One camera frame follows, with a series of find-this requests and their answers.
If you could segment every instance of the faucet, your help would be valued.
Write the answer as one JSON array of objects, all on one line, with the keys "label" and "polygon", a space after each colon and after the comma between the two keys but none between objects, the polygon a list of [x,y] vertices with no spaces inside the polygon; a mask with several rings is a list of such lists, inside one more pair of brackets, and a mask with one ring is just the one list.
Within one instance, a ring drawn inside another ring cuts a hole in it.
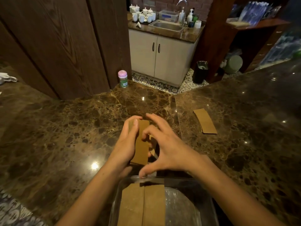
[{"label": "faucet", "polygon": [[179,2],[177,3],[177,5],[176,6],[178,6],[178,4],[180,3],[180,2],[182,2],[182,1],[184,1],[185,3],[186,3],[186,7],[185,7],[185,11],[184,11],[184,17],[183,17],[183,21],[182,21],[182,28],[184,27],[184,22],[185,22],[185,18],[186,18],[186,11],[187,11],[187,1],[186,0],[179,0]]}]

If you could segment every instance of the white cloth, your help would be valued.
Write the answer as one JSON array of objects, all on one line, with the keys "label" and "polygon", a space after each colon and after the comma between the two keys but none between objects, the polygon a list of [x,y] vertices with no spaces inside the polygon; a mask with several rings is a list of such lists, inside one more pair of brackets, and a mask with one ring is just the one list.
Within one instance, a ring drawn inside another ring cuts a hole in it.
[{"label": "white cloth", "polygon": [[7,73],[0,73],[0,85],[4,82],[17,82],[17,78],[9,76]]}]

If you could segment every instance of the small jar with pink lid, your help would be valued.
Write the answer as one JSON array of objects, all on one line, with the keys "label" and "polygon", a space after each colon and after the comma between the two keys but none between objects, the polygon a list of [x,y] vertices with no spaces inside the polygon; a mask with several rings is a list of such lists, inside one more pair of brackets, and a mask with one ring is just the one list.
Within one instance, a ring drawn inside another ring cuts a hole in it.
[{"label": "small jar with pink lid", "polygon": [[120,87],[125,88],[128,87],[128,74],[125,70],[120,70],[118,72],[119,84]]}]

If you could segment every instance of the marble countertop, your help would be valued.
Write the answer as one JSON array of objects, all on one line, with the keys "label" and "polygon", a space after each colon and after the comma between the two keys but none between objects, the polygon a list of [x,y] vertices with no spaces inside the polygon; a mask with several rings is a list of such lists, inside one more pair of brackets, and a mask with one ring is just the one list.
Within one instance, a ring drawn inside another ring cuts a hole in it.
[{"label": "marble countertop", "polygon": [[136,27],[136,24],[137,22],[133,22],[132,19],[130,19],[128,21],[129,29],[136,30],[139,32],[145,32],[153,35],[159,35],[171,39],[176,39],[188,43],[194,43],[197,40],[197,38],[200,37],[204,29],[204,26],[202,26],[200,29],[185,27],[183,31],[180,33],[180,32],[174,32],[171,30],[161,29],[161,28],[143,25],[143,24],[141,24],[141,29],[140,29]]},{"label": "marble countertop", "polygon": [[[63,102],[22,83],[5,83],[0,184],[36,216],[55,224],[106,162],[123,122],[149,112],[165,118],[179,137],[280,220],[298,225],[300,80],[297,60],[176,96],[129,81],[127,88]],[[196,108],[208,111],[217,135],[201,133],[192,112]],[[112,199],[100,225],[107,225],[111,204]]]}]

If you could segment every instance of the hand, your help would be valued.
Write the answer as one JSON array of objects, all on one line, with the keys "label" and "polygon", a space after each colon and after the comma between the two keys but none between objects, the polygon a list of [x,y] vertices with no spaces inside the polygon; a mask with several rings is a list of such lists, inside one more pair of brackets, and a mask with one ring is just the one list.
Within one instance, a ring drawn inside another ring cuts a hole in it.
[{"label": "hand", "polygon": [[186,145],[162,117],[149,113],[146,116],[154,121],[160,130],[154,125],[149,125],[144,129],[142,139],[146,139],[147,135],[153,135],[160,146],[160,154],[155,162],[145,165],[140,170],[139,177],[166,169],[190,171],[190,161],[198,158],[200,154]]},{"label": "hand", "polygon": [[[137,119],[142,119],[142,117],[132,116],[124,122],[119,139],[107,162],[120,172],[120,178],[127,176],[132,170],[132,167],[128,166],[128,163],[135,154],[135,139],[139,130]],[[129,132],[130,120],[134,120],[134,125]]]}]

